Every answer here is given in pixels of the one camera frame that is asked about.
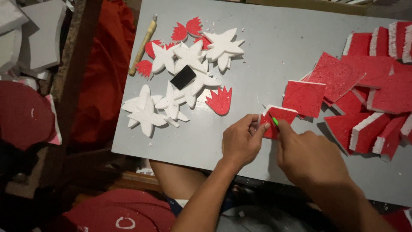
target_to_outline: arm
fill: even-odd
[[[176,219],[172,231],[214,231],[226,191],[234,176],[257,156],[266,123],[258,126],[257,114],[248,114],[223,133],[223,157],[208,179],[193,194]]]
[[[279,121],[277,162],[342,231],[395,231],[349,176],[339,148],[311,131],[296,134]]]

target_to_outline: hand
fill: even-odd
[[[256,158],[263,134],[270,127],[270,123],[259,126],[258,119],[258,114],[247,114],[223,132],[222,160],[233,164],[237,171]]]
[[[296,134],[284,120],[279,121],[277,162],[288,179],[307,194],[319,184],[352,183],[339,148],[312,131]]]

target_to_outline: person's right hand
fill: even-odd
[[[339,148],[325,136],[312,131],[298,135],[284,120],[279,131],[278,166],[307,194],[317,185],[352,183]]]

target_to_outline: table surface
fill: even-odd
[[[178,121],[179,128],[171,125],[155,128],[152,138],[146,137],[140,126],[127,128],[128,113],[121,110],[112,151],[209,170],[214,169],[222,157],[222,133],[228,126],[248,113],[260,114],[264,110],[262,105],[281,106],[287,81],[299,80],[311,71],[323,51],[340,57],[352,31],[373,32],[376,27],[388,27],[395,21],[233,2],[181,0],[171,4],[167,0],[143,0],[130,64],[153,14],[158,18],[152,39],[164,42],[170,42],[176,22],[185,25],[197,16],[202,20],[203,30],[209,28],[209,32],[219,34],[238,28],[236,40],[246,40],[241,45],[245,54],[232,60],[231,69],[223,75],[216,64],[209,64],[213,78],[222,79],[226,87],[233,88],[231,108],[226,116],[215,114],[204,103],[210,95],[205,89],[193,110],[186,104],[180,106],[189,122]],[[193,40],[189,36],[186,44],[192,45]],[[143,59],[152,61],[147,54]],[[128,76],[123,101],[136,97],[144,84],[150,86],[152,95],[165,96],[170,79],[172,75],[167,71],[152,80],[138,74]],[[321,135],[328,132],[323,117],[332,115],[326,108],[313,122],[295,118],[292,128],[298,133],[312,130]],[[276,144],[275,140],[263,139],[255,161],[245,166],[239,175],[291,185],[276,165]],[[350,157],[342,154],[342,157],[351,177],[368,199],[412,206],[412,146],[400,146],[390,163],[372,154]]]

